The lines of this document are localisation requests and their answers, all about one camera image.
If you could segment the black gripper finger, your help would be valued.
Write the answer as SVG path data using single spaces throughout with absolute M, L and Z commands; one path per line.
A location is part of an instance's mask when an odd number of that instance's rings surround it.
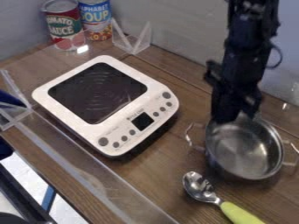
M 246 106 L 245 106 L 244 111 L 250 118 L 256 117 L 257 112 L 260 111 L 260 106 L 261 106 L 262 101 L 264 101 L 264 96 L 261 93 L 256 93 L 253 95 L 246 96 L 246 98 L 245 98 Z
M 244 105 L 244 93 L 222 85 L 213 88 L 212 117 L 217 123 L 229 123 L 237 120 Z

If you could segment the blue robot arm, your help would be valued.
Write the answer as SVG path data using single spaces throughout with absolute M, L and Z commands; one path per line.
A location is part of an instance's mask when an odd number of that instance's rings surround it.
M 264 100 L 258 83 L 264 79 L 273 51 L 272 38 L 281 26 L 280 0 L 228 0 L 229 36 L 222 62 L 209 60 L 205 80 L 213 87 L 212 119 L 230 123 L 240 114 L 253 118 Z

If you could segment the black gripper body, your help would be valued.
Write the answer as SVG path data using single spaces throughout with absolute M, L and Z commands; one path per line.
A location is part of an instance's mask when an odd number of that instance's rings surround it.
M 261 100 L 258 83 L 265 74 L 265 61 L 260 57 L 226 57 L 220 63 L 206 62 L 205 80 L 213 87 L 213 99 Z

